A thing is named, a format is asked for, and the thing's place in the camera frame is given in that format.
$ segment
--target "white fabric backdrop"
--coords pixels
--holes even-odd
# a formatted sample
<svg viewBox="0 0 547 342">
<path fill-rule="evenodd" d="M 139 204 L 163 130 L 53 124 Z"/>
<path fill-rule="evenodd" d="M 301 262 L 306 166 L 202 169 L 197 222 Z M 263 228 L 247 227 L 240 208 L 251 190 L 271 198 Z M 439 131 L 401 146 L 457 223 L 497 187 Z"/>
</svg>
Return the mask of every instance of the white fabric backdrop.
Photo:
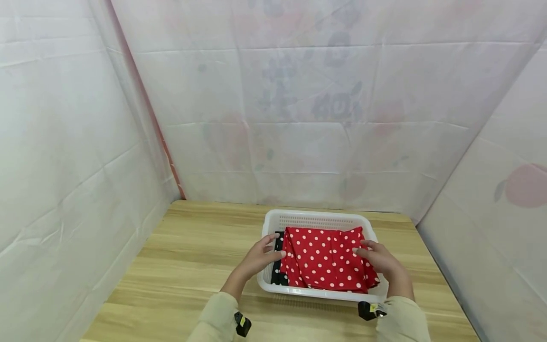
<svg viewBox="0 0 547 342">
<path fill-rule="evenodd" d="M 0 0 L 0 27 L 0 332 L 77 341 L 177 190 L 87 1 Z"/>
<path fill-rule="evenodd" d="M 544 0 L 113 0 L 190 200 L 418 221 Z"/>
<path fill-rule="evenodd" d="M 547 340 L 547 45 L 418 226 L 484 341 Z"/>
</svg>

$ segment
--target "basket mesh side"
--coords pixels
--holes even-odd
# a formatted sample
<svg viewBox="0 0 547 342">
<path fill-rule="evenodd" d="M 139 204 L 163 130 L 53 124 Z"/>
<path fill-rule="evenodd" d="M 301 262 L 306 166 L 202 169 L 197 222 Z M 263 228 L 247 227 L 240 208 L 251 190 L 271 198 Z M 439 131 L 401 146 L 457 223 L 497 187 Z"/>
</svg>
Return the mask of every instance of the basket mesh side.
<svg viewBox="0 0 547 342">
<path fill-rule="evenodd" d="M 354 220 L 322 217 L 301 217 L 281 215 L 279 217 L 279 230 L 285 227 L 324 228 L 324 229 L 353 229 L 358 225 Z"/>
</svg>

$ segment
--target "wood grain surface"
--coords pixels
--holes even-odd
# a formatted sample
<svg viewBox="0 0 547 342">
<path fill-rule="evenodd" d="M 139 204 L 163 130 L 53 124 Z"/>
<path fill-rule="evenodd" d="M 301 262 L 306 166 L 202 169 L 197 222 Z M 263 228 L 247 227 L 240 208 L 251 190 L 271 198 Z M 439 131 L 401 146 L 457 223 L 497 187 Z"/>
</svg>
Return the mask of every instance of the wood grain surface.
<svg viewBox="0 0 547 342">
<path fill-rule="evenodd" d="M 185 341 L 209 297 L 260 239 L 270 209 L 174 202 L 81 342 Z M 478 341 L 408 217 L 352 213 L 366 217 L 378 240 L 408 268 L 432 340 Z M 253 328 L 235 341 L 376 340 L 376 322 L 359 318 L 355 303 L 271 294 L 255 277 L 245 287 L 240 310 Z"/>
</svg>

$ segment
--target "forearm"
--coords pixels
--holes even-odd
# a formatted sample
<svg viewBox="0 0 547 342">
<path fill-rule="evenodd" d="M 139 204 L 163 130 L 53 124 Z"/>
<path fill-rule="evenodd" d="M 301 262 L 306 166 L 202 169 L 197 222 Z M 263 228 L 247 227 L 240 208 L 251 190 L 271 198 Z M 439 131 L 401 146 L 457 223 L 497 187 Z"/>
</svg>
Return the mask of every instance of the forearm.
<svg viewBox="0 0 547 342">
<path fill-rule="evenodd" d="M 231 295 L 239 303 L 241 294 L 243 293 L 243 288 L 245 288 L 245 284 L 248 280 L 249 277 L 243 271 L 236 268 L 230 274 L 220 291 Z"/>
<path fill-rule="evenodd" d="M 412 280 L 405 268 L 395 270 L 389 275 L 386 275 L 389 282 L 389 288 L 387 290 L 387 297 L 399 296 L 405 297 L 414 301 L 414 289 L 412 287 Z"/>
</svg>

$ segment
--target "red polka dot fabric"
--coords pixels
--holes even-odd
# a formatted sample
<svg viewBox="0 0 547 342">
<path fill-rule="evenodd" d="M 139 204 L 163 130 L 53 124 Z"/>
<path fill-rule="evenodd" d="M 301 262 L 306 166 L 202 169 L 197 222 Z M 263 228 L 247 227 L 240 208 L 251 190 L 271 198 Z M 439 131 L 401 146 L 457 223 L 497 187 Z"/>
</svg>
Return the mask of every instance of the red polka dot fabric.
<svg viewBox="0 0 547 342">
<path fill-rule="evenodd" d="M 380 282 L 368 260 L 353 253 L 365 237 L 363 228 L 349 231 L 285 229 L 280 271 L 289 286 L 368 293 Z"/>
</svg>

